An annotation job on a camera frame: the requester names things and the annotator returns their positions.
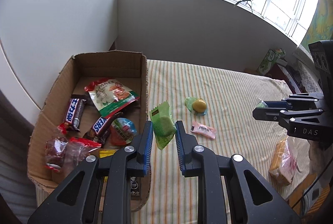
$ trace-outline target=metal screw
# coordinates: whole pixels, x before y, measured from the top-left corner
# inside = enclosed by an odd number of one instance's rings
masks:
[[[133,146],[127,146],[127,147],[125,147],[125,152],[127,152],[127,153],[131,153],[132,151],[134,151],[134,147]]]
[[[87,162],[94,162],[96,160],[96,156],[95,155],[88,155],[86,158]]]
[[[202,147],[201,145],[197,145],[197,146],[194,147],[194,150],[195,150],[196,152],[203,152],[204,149],[205,149],[205,148]]]
[[[235,154],[232,157],[236,162],[242,162],[243,161],[243,157],[240,154]]]

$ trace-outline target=yellow package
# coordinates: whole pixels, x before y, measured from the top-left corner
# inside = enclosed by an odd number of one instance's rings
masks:
[[[103,157],[107,157],[107,156],[110,156],[110,155],[114,155],[114,153],[116,152],[117,150],[100,150],[99,151],[99,157],[100,158],[103,158]],[[108,177],[105,176],[104,177],[104,182],[107,182],[108,181]]]

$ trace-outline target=cable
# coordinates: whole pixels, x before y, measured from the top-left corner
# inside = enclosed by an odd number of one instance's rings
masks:
[[[305,195],[311,190],[311,188],[318,182],[318,180],[320,179],[320,177],[324,174],[324,172],[327,170],[327,168],[329,167],[329,165],[332,163],[333,161],[333,157],[331,158],[331,160],[328,162],[328,164],[326,165],[326,167],[323,169],[323,171],[321,172],[321,174],[317,177],[317,179],[312,183],[312,185],[309,187],[308,190],[305,191],[305,193],[302,195],[302,197],[299,198],[299,200],[291,207],[292,209],[294,209],[294,207],[302,200],[302,198],[305,197]]]

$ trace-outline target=bed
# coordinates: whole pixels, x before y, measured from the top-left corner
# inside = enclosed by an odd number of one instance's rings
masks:
[[[275,184],[268,170],[275,145],[286,130],[277,123],[252,118],[252,110],[259,99],[281,100],[291,93],[284,81],[205,66],[148,60],[148,82],[149,110],[168,100],[174,120],[182,120],[188,133],[193,120],[215,127],[215,140],[196,135],[198,143],[223,156],[242,154],[283,198],[288,198],[308,175],[309,143],[295,139],[298,167],[293,183],[288,187]],[[206,100],[206,116],[194,117],[190,113],[184,104],[185,97],[189,96]],[[153,141],[150,163],[149,199],[140,211],[132,213],[132,223],[195,223],[198,183],[196,178],[181,175],[175,139],[162,151]],[[38,204],[45,197],[45,193],[37,189]]]

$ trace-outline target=black device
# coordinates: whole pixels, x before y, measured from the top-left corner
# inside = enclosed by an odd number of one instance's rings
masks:
[[[102,224],[130,223],[130,178],[149,171],[153,124],[130,146],[100,160],[86,157],[29,218],[28,224],[96,224],[104,176],[108,176]]]
[[[184,177],[198,177],[198,224],[225,224],[224,176],[232,224],[296,224],[299,216],[240,154],[216,155],[198,145],[176,122],[179,168]]]
[[[281,101],[265,101],[266,107],[256,107],[252,116],[278,121],[289,136],[318,141],[327,148],[333,143],[333,40],[309,44],[309,49],[323,93],[290,94]]]

